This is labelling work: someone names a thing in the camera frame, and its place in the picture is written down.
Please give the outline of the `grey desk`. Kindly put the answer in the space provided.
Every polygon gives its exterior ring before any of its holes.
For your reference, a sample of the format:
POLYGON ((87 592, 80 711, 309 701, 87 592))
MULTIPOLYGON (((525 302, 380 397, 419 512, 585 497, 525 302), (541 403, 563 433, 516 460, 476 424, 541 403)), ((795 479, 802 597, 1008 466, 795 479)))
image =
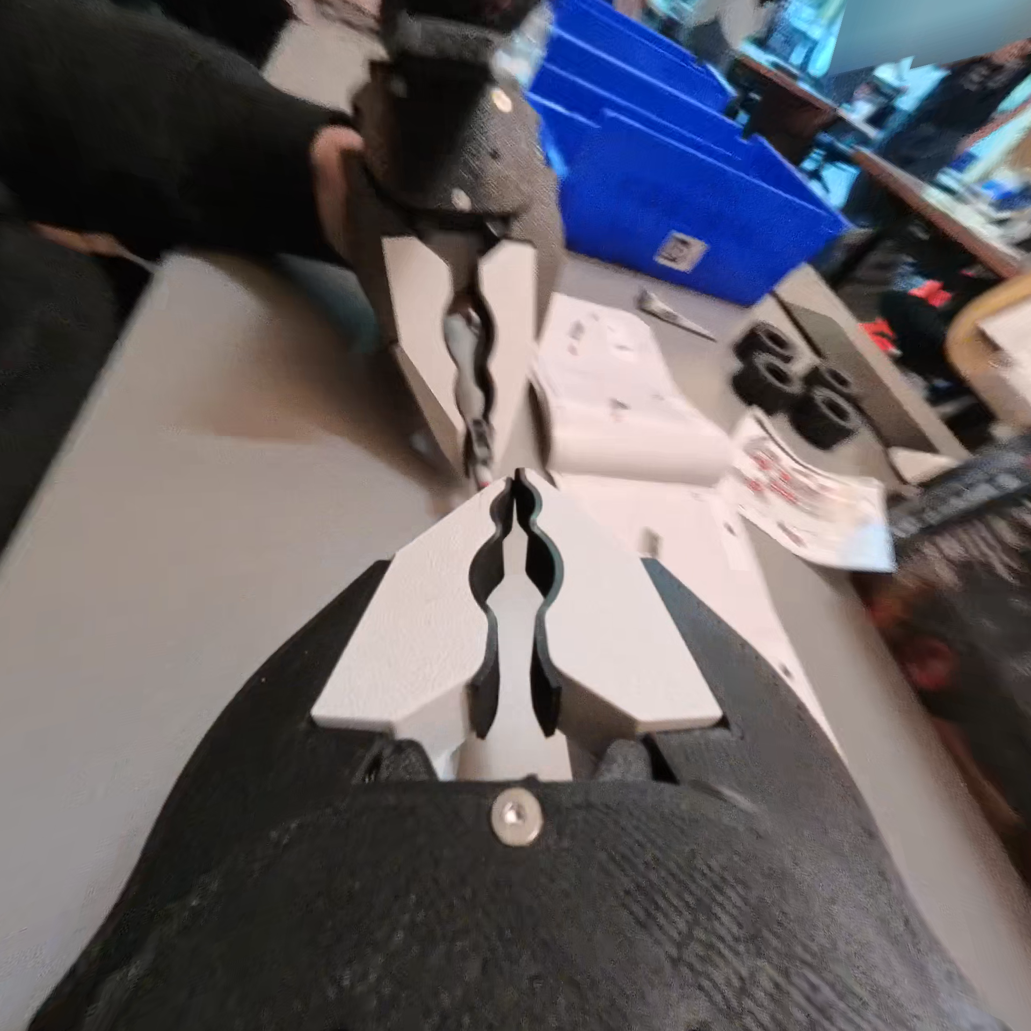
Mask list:
MULTIPOLYGON (((188 758, 264 661, 442 493, 304 299, 176 257, 2 563, 2 1029, 110 912, 188 758)), ((1029 895, 845 578, 745 526, 921 912, 1029 1029, 1029 895)))

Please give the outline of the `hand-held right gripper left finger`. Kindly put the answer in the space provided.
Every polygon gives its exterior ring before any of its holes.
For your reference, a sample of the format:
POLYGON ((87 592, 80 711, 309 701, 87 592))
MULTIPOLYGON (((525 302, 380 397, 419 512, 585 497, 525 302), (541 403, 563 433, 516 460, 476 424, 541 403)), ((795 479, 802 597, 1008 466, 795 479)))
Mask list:
POLYGON ((497 780, 485 743, 501 680, 491 596, 512 488, 491 483, 394 554, 315 699, 317 726, 415 741, 445 780, 497 780))

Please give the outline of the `blue bin with tag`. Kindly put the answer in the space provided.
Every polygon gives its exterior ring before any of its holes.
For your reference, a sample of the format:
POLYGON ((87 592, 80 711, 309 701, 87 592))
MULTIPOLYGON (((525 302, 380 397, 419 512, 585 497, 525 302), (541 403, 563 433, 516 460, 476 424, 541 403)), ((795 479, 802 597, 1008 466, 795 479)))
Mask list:
POLYGON ((566 248, 752 306, 846 229, 760 137, 722 158, 663 122, 602 108, 560 162, 566 248))

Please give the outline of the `open instruction booklet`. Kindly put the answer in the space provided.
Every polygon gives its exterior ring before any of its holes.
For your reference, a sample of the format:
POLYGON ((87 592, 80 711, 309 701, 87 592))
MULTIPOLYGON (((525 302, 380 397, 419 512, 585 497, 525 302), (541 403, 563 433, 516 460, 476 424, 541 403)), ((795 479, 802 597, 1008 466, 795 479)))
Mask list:
POLYGON ((791 665, 749 534, 722 492, 730 438, 684 397, 647 323, 555 294, 535 386, 555 485, 773 666, 791 665))

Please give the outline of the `tan chair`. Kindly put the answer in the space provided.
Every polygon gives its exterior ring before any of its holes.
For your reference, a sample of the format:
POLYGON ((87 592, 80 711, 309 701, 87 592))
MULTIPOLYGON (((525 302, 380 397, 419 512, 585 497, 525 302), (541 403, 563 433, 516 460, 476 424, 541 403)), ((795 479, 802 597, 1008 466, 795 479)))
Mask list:
POLYGON ((1007 431, 1030 428, 1030 273, 966 305, 947 328, 947 363, 1007 431))

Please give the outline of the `blue plastic bin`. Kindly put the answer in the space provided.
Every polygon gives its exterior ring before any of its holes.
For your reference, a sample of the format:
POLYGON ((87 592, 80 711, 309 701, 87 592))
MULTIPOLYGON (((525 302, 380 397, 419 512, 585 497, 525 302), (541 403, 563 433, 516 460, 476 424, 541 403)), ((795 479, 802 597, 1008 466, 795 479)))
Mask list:
POLYGON ((585 45, 612 57, 640 61, 664 58, 689 67, 701 66, 688 49, 606 2, 556 2, 555 25, 585 45))
POLYGON ((544 63, 585 84, 612 88, 616 96, 642 99, 647 86, 724 111, 735 96, 729 84, 689 55, 667 54, 636 37, 602 39, 601 45, 557 30, 544 63))
POLYGON ((563 166, 573 163, 606 113, 703 153, 737 159, 746 146, 741 127, 724 115, 725 104, 712 107, 634 72, 618 72, 610 81, 593 84, 544 64, 528 99, 542 122, 548 158, 563 166))

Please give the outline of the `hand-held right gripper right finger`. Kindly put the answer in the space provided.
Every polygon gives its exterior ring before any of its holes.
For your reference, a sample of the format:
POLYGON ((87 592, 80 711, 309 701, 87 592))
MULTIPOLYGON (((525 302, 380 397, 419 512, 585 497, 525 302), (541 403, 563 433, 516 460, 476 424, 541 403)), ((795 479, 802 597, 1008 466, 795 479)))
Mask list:
POLYGON ((723 711, 645 561, 541 474, 516 473, 525 573, 539 594, 529 687, 538 730, 522 729, 516 777, 571 780, 571 745, 710 729, 723 711))

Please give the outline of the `person's left forearm black sleeve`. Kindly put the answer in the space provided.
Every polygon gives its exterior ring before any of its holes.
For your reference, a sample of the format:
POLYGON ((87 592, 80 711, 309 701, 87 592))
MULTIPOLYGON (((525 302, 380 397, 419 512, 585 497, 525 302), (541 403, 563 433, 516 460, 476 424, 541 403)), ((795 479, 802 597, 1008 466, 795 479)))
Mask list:
POLYGON ((338 255, 310 147, 350 117, 166 20, 2 2, 1 176, 27 221, 165 250, 338 255))

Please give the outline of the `person's left hand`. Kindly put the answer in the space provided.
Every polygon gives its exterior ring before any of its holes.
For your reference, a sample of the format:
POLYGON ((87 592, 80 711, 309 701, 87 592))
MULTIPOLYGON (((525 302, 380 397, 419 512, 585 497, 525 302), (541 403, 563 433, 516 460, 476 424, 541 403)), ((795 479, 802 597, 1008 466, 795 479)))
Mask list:
POLYGON ((309 158, 313 173, 315 213, 329 246, 351 262, 347 203, 350 173, 360 169, 364 143, 343 125, 327 125, 315 133, 309 158))

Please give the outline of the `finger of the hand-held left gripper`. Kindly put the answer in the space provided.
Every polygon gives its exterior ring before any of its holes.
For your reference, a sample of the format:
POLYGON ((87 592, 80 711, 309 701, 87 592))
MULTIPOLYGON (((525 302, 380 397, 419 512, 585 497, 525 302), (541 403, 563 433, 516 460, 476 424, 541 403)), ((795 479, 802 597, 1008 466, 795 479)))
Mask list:
POLYGON ((504 240, 477 269, 488 324, 485 374, 492 395, 487 422, 491 468, 502 469, 522 417, 537 345, 537 252, 527 242, 504 240))
POLYGON ((444 320, 454 310, 471 308, 472 238, 462 232, 385 237, 383 261, 396 329, 395 356, 436 445, 469 481, 444 320))

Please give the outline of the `red and grey sticker sheet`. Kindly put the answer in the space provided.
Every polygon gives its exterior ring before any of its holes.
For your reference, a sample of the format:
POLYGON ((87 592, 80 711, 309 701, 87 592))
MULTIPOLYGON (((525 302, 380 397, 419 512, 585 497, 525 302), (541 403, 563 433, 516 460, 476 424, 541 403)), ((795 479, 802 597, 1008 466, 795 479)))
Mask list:
POLYGON ((811 565, 874 574, 896 570, 883 483, 806 463, 757 408, 739 421, 731 443, 732 461, 718 490, 741 519, 811 565))

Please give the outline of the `brown background table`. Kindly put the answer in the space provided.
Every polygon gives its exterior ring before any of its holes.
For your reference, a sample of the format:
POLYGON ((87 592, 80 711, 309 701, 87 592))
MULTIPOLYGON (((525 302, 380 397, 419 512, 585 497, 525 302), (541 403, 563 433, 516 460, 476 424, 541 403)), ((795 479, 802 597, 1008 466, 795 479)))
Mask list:
POLYGON ((854 163, 889 196, 891 214, 849 253, 833 279, 836 286, 851 277, 872 251, 897 236, 909 223, 922 225, 928 235, 947 239, 997 278, 1012 278, 1029 271, 1029 252, 1005 242, 971 202, 922 182, 871 149, 856 149, 854 163))

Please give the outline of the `grey toy beam piece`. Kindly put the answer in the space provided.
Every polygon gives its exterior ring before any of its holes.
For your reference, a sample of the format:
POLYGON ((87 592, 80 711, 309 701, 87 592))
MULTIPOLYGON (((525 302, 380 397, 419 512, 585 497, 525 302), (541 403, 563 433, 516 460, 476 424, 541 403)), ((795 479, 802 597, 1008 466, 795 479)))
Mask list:
POLYGON ((455 402, 464 430, 465 473, 483 489, 494 480, 493 388, 485 367, 483 320, 470 307, 454 310, 445 315, 444 338, 456 370, 455 402))

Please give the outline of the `grey wedge brick separator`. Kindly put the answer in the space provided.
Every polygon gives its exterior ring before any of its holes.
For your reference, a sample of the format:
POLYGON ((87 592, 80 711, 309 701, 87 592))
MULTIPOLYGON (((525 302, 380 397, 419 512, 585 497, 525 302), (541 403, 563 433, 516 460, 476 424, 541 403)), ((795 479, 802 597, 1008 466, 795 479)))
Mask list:
POLYGON ((665 325, 677 328, 702 339, 716 342, 716 335, 683 315, 678 310, 665 303, 658 295, 648 289, 642 289, 636 297, 636 307, 639 313, 650 315, 665 325))

